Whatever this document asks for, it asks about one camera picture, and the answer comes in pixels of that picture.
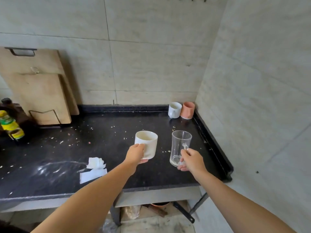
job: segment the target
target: clear glass mug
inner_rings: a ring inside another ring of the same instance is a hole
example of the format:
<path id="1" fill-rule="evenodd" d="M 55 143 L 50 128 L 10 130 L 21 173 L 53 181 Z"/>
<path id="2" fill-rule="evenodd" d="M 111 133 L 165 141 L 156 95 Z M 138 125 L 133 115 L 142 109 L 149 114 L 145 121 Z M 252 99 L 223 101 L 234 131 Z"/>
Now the clear glass mug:
<path id="1" fill-rule="evenodd" d="M 189 132 L 186 131 L 173 131 L 172 132 L 172 149 L 171 149 L 171 157 L 169 159 L 169 162 L 177 167 L 178 165 L 181 165 L 180 162 L 181 153 L 180 151 L 182 149 L 188 149 L 190 146 L 192 135 Z"/>

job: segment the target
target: cutting board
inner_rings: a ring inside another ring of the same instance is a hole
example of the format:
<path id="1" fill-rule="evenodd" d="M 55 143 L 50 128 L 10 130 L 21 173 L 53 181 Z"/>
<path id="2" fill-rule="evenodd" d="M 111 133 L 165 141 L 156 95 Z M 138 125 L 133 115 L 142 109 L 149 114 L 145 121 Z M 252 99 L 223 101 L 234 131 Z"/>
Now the cutting board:
<path id="1" fill-rule="evenodd" d="M 78 115 L 79 109 L 64 72 L 57 50 L 0 47 L 0 75 L 9 85 L 11 74 L 58 74 L 63 86 L 70 114 Z"/>
<path id="2" fill-rule="evenodd" d="M 71 117 L 60 78 L 58 74 L 11 74 L 7 83 L 25 113 L 39 125 L 67 124 Z"/>

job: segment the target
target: tiled wall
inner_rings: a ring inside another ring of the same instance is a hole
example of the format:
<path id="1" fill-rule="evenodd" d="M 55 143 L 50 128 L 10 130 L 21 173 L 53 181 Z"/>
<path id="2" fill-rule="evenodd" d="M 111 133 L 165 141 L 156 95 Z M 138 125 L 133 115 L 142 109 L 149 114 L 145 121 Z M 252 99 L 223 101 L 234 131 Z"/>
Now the tiled wall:
<path id="1" fill-rule="evenodd" d="M 196 103 L 230 187 L 311 229 L 311 1 L 228 0 Z M 232 232 L 209 199 L 196 232 Z"/>
<path id="2" fill-rule="evenodd" d="M 58 49 L 79 104 L 194 101 L 226 3 L 0 0 L 0 46 Z"/>

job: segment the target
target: black countertop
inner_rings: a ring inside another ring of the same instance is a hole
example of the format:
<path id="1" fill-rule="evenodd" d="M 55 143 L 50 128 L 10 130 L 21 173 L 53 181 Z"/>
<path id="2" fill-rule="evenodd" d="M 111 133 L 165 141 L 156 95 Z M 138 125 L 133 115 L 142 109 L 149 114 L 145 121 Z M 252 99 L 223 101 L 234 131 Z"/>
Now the black countertop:
<path id="1" fill-rule="evenodd" d="M 40 129 L 19 145 L 0 138 L 0 202 L 72 195 L 88 184 L 79 184 L 79 173 L 88 171 L 89 157 L 102 158 L 107 171 L 112 170 L 124 160 L 141 130 L 158 135 L 156 154 L 138 166 L 123 191 L 197 186 L 190 172 L 181 172 L 169 162 L 173 129 L 190 132 L 190 148 L 202 154 L 207 170 L 220 180 L 231 180 L 195 119 L 170 119 L 167 112 L 85 113 L 67 127 Z"/>

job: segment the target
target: white cup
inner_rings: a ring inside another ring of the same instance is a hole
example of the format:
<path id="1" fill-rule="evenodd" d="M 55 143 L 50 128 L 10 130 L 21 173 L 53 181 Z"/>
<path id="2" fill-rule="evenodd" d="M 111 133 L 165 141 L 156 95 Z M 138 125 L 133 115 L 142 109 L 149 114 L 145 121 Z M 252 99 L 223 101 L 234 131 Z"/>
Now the white cup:
<path id="1" fill-rule="evenodd" d="M 183 106 L 178 102 L 171 102 L 169 104 L 169 117 L 171 119 L 176 119 L 180 116 L 181 108 Z"/>
<path id="2" fill-rule="evenodd" d="M 158 135 L 150 131 L 139 131 L 135 134 L 135 144 L 145 144 L 143 159 L 151 159 L 156 154 Z"/>

